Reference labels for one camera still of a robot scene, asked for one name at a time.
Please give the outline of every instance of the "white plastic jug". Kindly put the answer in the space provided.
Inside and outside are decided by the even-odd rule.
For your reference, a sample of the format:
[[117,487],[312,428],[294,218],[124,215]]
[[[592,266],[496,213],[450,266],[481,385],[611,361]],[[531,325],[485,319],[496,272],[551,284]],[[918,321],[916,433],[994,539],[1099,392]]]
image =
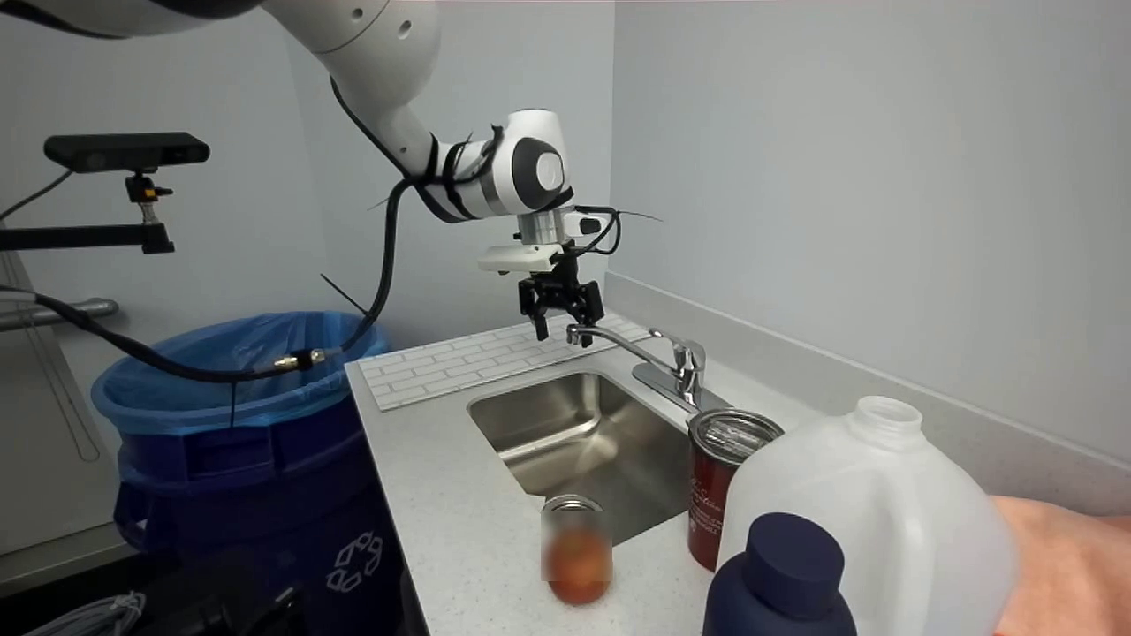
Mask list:
[[1006,524],[896,398],[865,397],[855,414],[752,453],[729,487],[716,563],[744,549],[763,512],[795,512],[837,537],[861,636],[988,636],[1013,591]]

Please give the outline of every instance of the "white wall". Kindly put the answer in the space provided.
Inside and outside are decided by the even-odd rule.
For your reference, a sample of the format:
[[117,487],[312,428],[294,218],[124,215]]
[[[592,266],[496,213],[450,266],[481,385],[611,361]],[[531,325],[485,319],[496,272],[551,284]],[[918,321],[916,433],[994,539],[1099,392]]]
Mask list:
[[[510,110],[566,119],[574,188],[607,198],[611,3],[441,0],[441,57],[417,110],[441,139],[485,135]],[[255,309],[344,306],[318,272],[366,299],[382,255],[382,201],[394,168],[352,130],[325,70],[265,13],[183,34],[89,42],[0,22],[0,201],[45,182],[37,145],[77,130],[183,128],[213,162],[166,168],[175,255],[25,255],[36,285],[117,297],[127,333],[161,338]],[[120,178],[75,178],[20,223],[135,223]],[[512,280],[478,268],[512,223],[441,226],[404,213],[386,329],[400,345],[519,321]],[[77,385],[113,361],[67,334]]]
[[619,3],[616,272],[1131,458],[1131,3]]

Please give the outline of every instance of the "red can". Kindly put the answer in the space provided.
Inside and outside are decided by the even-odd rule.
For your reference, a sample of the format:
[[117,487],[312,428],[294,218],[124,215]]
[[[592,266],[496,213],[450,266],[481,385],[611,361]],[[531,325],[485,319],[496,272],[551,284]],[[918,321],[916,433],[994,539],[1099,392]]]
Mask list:
[[690,420],[690,433],[696,448],[690,551],[703,567],[715,567],[731,477],[744,457],[782,437],[782,428],[759,414],[703,410]]

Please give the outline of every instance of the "faucet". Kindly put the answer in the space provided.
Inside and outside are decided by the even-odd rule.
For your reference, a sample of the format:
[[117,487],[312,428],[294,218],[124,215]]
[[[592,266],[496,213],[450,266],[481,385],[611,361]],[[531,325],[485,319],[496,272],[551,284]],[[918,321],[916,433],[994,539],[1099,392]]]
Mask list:
[[683,410],[696,414],[696,410],[729,410],[729,403],[715,392],[705,392],[698,385],[703,371],[705,371],[705,350],[693,338],[675,338],[664,334],[657,329],[649,329],[653,338],[666,338],[671,344],[671,355],[675,362],[653,355],[649,350],[643,350],[638,344],[607,333],[599,325],[570,325],[566,329],[566,344],[573,345],[590,345],[592,338],[607,338],[620,350],[630,350],[631,355],[638,355],[643,362],[631,371],[631,378],[653,392],[660,392],[664,398],[678,403]]

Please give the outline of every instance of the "sink drain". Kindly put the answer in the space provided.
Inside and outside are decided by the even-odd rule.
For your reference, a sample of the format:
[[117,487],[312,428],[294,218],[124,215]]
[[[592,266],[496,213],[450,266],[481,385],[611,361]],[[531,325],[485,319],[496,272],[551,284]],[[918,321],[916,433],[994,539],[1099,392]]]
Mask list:
[[607,532],[607,516],[599,506],[592,506],[590,498],[582,493],[573,493],[573,492],[563,492],[556,498],[549,498],[540,506],[540,516],[544,524],[551,524],[556,532],[570,531],[570,525],[580,525],[580,531],[590,531],[597,537]]

